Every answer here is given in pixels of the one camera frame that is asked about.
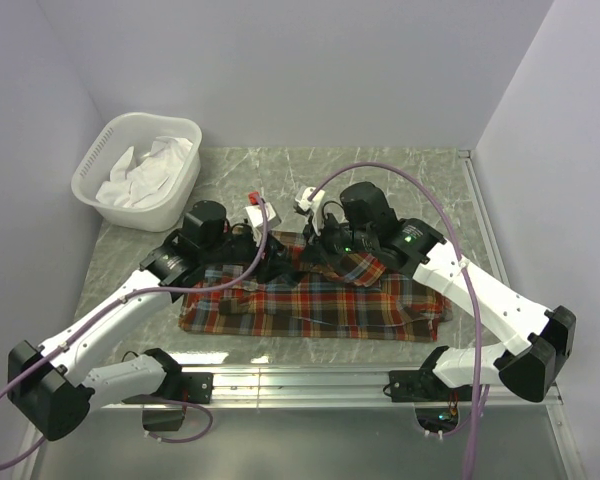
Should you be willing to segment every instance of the plaid cloth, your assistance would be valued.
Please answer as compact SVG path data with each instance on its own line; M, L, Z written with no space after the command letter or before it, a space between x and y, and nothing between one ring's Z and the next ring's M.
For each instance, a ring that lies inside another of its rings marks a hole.
M300 261L301 234L275 232L291 253L299 282L282 275L267 284L245 280L211 294L190 294L182 304L179 325L188 332L281 336L432 341L438 323L451 319L449 300L408 280L368 254L351 254L341 263L345 275L330 267ZM207 269L197 286L227 283L240 266Z

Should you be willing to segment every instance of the white wall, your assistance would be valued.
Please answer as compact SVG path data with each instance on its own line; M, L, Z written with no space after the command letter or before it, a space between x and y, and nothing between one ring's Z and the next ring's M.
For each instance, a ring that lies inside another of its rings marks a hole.
M105 119L206 145L475 147L551 0L38 0Z
M102 125L38 5L0 0L0 388L16 343L73 319L99 219L69 182ZM0 404L0 462L24 424Z
M556 0L476 157L512 283L578 316L559 384L600 479L600 0Z

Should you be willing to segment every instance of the gray wall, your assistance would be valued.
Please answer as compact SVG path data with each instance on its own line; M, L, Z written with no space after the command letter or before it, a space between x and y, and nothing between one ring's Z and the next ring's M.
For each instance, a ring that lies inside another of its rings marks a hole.
M69 182L102 125L38 6L0 0L0 388L16 343L73 319L99 219ZM24 425L0 404L0 461Z
M578 315L560 376L600 479L600 0L556 0L477 148L515 287Z
M475 147L551 0L38 0L108 120L206 145Z

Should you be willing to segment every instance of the red object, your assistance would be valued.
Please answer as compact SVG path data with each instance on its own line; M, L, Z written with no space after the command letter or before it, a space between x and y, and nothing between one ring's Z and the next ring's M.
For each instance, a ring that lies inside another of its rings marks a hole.
M258 204L258 197L260 196L260 194L258 192L251 192L249 194L249 201L251 202L251 205L257 205Z

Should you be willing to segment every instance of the robotic arm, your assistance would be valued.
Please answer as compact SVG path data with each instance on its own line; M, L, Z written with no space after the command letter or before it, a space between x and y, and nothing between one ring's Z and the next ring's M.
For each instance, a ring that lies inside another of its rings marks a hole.
M513 393L539 402L571 353L575 317L564 307L548 310L527 300L462 258L458 262L450 242L418 219L398 219L380 189L362 182L345 189L340 200L347 223L324 214L324 192L312 200L311 188L302 189L296 210L308 217L304 230L306 260L328 263L351 252L370 252L379 261L440 292L472 312L462 269L468 269L478 293L483 323L501 343L482 351L482 383L504 384ZM270 225L279 223L275 209L265 204ZM204 278L212 264L250 264L265 242L264 255L254 274L267 282L280 274L296 273L287 252L263 229L263 212L247 207L247 224L231 227L226 210L216 202L199 202L187 213L183 227L167 236L129 279L77 323L45 340L38 348L22 342L9 354L9 380L39 361L45 352L63 352L9 393L10 400L48 440L73 431L89 411L139 394L179 398L181 366L160 349L144 352L133 361L94 368L131 329L175 302L182 293L157 291L126 300L133 290L169 286L190 288ZM67 339L113 300L122 303L104 315L71 346ZM419 371L416 390L436 398L473 379L473 349L436 348ZM392 392L392 396L413 393Z

